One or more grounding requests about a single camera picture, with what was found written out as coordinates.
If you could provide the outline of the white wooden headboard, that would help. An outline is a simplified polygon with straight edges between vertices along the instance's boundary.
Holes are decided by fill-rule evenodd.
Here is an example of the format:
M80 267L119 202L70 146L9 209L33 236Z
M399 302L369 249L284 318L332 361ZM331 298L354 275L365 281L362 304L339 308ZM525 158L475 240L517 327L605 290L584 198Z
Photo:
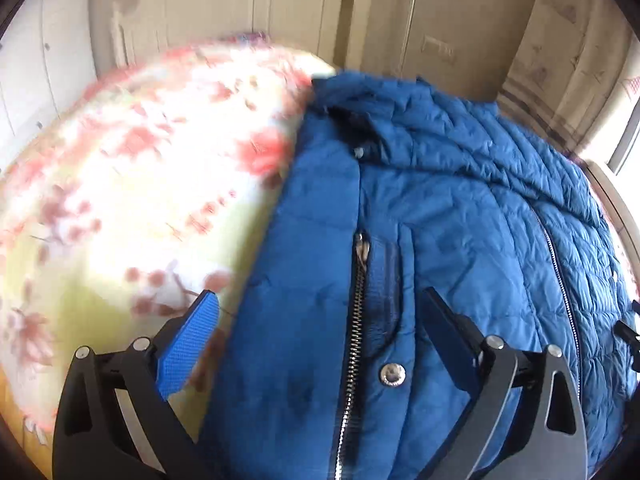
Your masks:
M119 0L111 20L115 63L141 63L169 49L237 32L359 70L372 0Z

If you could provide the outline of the patterned window curtain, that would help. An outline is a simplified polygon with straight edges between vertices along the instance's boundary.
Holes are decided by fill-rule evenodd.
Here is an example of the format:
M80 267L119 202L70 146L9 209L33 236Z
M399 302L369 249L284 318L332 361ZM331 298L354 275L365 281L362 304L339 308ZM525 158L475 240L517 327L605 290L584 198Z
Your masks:
M503 114L568 156L608 162L639 99L639 40L614 0L535 0Z

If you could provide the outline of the window with dark frame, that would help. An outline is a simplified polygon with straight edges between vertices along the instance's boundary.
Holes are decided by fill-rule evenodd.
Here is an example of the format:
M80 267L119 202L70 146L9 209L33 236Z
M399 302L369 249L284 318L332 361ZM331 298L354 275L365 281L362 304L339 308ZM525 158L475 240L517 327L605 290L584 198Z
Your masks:
M620 138L620 142L616 145L616 149L608 161L608 169L611 170L613 174L618 174L620 172L632 148L634 147L634 144L639 137L639 122L640 102L637 102L627 122L623 135Z

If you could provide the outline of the floral bed quilt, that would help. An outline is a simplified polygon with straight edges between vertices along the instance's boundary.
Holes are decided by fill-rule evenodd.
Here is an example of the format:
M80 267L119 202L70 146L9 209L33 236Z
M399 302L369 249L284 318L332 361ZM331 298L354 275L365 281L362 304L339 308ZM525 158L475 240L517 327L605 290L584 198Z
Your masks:
M52 434L83 344L122 348L209 289L238 303L316 78L271 41L209 41L116 70L1 179L1 415Z

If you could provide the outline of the wall power socket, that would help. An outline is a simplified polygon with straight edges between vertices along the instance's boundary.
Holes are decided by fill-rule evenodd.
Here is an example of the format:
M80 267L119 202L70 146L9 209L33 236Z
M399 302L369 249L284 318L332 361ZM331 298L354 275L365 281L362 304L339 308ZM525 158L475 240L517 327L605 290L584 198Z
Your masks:
M421 52L451 66L454 66L457 61L457 51L454 46L431 36L423 36Z

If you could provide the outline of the blue quilted puffer jacket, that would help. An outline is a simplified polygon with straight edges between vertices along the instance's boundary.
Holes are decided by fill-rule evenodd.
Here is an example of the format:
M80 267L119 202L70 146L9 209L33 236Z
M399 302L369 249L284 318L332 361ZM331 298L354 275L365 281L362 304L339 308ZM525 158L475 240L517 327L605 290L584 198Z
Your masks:
M510 346L559 346L596 471L636 378L634 319L582 170L494 104L423 80L314 81L198 446L218 479L412 479L469 396L426 291Z

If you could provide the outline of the slim white desk lamp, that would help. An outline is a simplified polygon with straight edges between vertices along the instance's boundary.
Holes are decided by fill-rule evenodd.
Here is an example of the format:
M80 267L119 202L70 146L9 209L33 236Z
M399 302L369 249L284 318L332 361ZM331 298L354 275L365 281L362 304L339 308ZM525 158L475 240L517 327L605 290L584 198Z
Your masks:
M398 64L398 75L402 76L404 71L405 62L407 58L408 45L411 35L412 23L414 18L414 12L416 12L416 0L409 0L408 12L405 20L404 32L402 33L402 41L400 46L400 59Z

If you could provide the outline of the white wardrobe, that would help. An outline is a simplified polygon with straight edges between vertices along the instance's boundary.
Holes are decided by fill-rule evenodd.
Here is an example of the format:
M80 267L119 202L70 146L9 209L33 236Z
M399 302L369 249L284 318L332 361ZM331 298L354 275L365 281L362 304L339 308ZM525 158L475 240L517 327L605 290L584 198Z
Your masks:
M25 0L1 38L1 166L95 80L88 0Z

